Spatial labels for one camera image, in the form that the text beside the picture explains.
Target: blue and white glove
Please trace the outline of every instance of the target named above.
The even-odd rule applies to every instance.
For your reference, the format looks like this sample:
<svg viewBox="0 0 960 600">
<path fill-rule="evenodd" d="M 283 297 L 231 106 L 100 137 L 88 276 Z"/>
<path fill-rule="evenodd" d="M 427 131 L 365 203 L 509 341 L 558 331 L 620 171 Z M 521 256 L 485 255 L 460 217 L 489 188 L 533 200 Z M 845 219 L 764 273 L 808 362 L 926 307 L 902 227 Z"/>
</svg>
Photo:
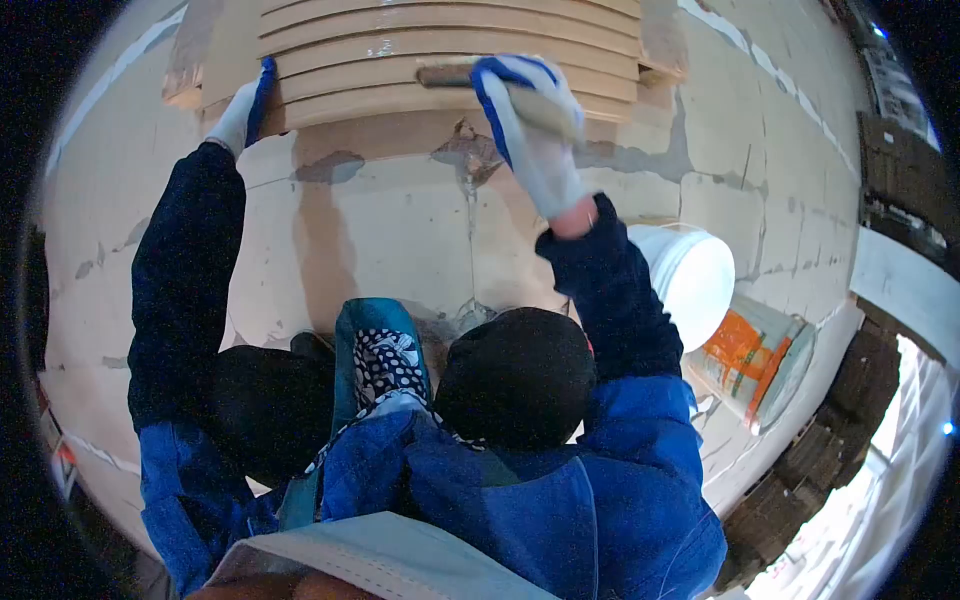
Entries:
<svg viewBox="0 0 960 600">
<path fill-rule="evenodd" d="M 206 135 L 207 141 L 219 143 L 230 150 L 233 159 L 240 157 L 259 138 L 260 125 L 267 114 L 267 100 L 276 84 L 276 61 L 265 58 L 260 65 L 260 77 L 243 84 L 233 94 L 227 110 Z"/>
<path fill-rule="evenodd" d="M 544 219 L 558 217 L 586 195 L 573 163 L 573 148 L 558 135 L 533 127 L 516 116 L 506 83 L 529 87 L 583 127 L 580 108 L 560 68 L 522 55 L 498 55 L 478 60 L 470 74 L 477 99 L 490 120 L 496 149 Z"/>
</svg>

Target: white bucket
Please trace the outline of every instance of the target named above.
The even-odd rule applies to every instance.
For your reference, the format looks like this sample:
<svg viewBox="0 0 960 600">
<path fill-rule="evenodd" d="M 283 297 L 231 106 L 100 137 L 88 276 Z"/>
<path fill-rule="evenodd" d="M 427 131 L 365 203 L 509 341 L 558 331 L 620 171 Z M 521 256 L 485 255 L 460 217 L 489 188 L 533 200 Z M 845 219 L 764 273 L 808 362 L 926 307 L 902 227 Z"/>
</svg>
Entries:
<svg viewBox="0 0 960 600">
<path fill-rule="evenodd" d="M 650 283 L 677 326 L 684 352 L 691 352 L 713 335 L 730 308 L 733 254 L 706 231 L 673 227 L 631 225 L 627 237 L 646 258 Z"/>
</svg>

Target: brush handle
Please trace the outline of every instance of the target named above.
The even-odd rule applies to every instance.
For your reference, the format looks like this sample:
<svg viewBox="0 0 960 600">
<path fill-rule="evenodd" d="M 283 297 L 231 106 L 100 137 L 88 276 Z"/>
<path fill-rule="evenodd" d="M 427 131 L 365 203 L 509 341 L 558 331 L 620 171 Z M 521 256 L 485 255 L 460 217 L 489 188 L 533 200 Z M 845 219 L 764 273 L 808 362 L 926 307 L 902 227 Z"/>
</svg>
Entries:
<svg viewBox="0 0 960 600">
<path fill-rule="evenodd" d="M 566 112 L 528 87 L 506 84 L 516 116 L 537 129 L 555 133 L 565 143 L 579 145 L 582 132 Z"/>
</svg>

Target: wooden board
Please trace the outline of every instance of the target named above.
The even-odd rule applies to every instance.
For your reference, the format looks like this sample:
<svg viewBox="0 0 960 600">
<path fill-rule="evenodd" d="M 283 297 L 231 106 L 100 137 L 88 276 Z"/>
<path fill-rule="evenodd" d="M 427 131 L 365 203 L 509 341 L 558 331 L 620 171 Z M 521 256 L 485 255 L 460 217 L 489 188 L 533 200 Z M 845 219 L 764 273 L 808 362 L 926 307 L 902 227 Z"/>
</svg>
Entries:
<svg viewBox="0 0 960 600">
<path fill-rule="evenodd" d="M 390 99 L 389 109 L 385 109 L 385 98 Z M 629 103 L 587 95 L 578 95 L 577 99 L 588 118 L 619 123 L 630 118 Z M 426 89 L 419 84 L 387 84 L 316 96 L 276 108 L 267 116 L 263 135 L 384 112 L 479 108 L 472 89 Z"/>
<path fill-rule="evenodd" d="M 224 0 L 191 0 L 177 29 L 170 64 L 163 77 L 160 97 L 164 104 L 196 109 L 202 105 L 200 87 L 210 49 L 213 26 L 223 12 Z"/>
<path fill-rule="evenodd" d="M 406 31 L 388 36 L 378 33 L 345 37 L 276 57 L 280 77 L 366 58 L 490 52 L 537 54 L 557 64 L 592 69 L 627 80 L 636 80 L 636 60 L 613 52 L 552 37 L 525 36 L 483 30 Z"/>
<path fill-rule="evenodd" d="M 280 102 L 286 104 L 324 94 L 382 84 L 412 84 L 423 60 L 453 59 L 456 55 L 393 56 L 360 60 L 300 73 L 280 80 Z M 636 102 L 636 82 L 563 65 L 564 74 L 574 92 L 598 94 L 614 100 Z"/>
<path fill-rule="evenodd" d="M 391 7 L 403 5 L 428 5 L 434 9 L 443 6 L 456 6 L 461 10 L 473 6 L 495 6 L 511 9 L 542 12 L 562 16 L 578 21 L 591 23 L 627 36 L 636 37 L 639 33 L 639 19 L 622 12 L 613 12 L 595 4 L 586 2 L 570 2 L 569 0 L 450 0 L 434 2 L 424 0 L 394 0 L 384 4 L 382 0 L 306 0 L 273 12 L 267 12 L 260 18 L 259 33 L 261 37 L 274 34 L 280 30 L 299 26 L 307 21 L 330 17 L 343 12 L 384 11 Z"/>
<path fill-rule="evenodd" d="M 308 0 L 264 0 L 263 14 L 269 14 L 286 7 L 295 6 Z M 348 4 L 349 0 L 339 0 L 339 2 Z M 583 0 L 587 4 L 593 4 L 599 7 L 610 9 L 611 11 L 622 12 L 633 18 L 642 17 L 642 8 L 639 0 Z"/>
<path fill-rule="evenodd" d="M 581 21 L 492 6 L 406 5 L 336 14 L 260 39 L 260 54 L 277 56 L 294 48 L 369 32 L 406 29 L 493 29 L 578 42 L 637 60 L 639 39 Z"/>
<path fill-rule="evenodd" d="M 686 39 L 676 0 L 641 0 L 641 6 L 640 82 L 653 87 L 686 81 Z"/>
<path fill-rule="evenodd" d="M 256 28 L 262 0 L 225 0 L 204 63 L 202 106 L 232 96 L 260 74 Z"/>
</svg>

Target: plastic bucket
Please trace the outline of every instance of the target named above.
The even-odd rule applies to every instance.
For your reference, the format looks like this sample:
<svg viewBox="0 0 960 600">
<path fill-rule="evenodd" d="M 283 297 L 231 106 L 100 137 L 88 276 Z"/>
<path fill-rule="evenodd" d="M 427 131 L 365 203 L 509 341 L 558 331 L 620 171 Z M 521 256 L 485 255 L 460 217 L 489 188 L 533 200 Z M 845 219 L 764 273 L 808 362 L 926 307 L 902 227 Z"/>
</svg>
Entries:
<svg viewBox="0 0 960 600">
<path fill-rule="evenodd" d="M 723 322 L 687 364 L 759 435 L 796 394 L 815 342 L 816 327 L 804 319 L 734 294 Z"/>
<path fill-rule="evenodd" d="M 702 346 L 730 307 L 734 280 L 730 248 L 706 231 L 680 224 L 632 225 L 627 237 L 647 260 L 650 283 L 680 332 L 684 352 Z"/>
</svg>

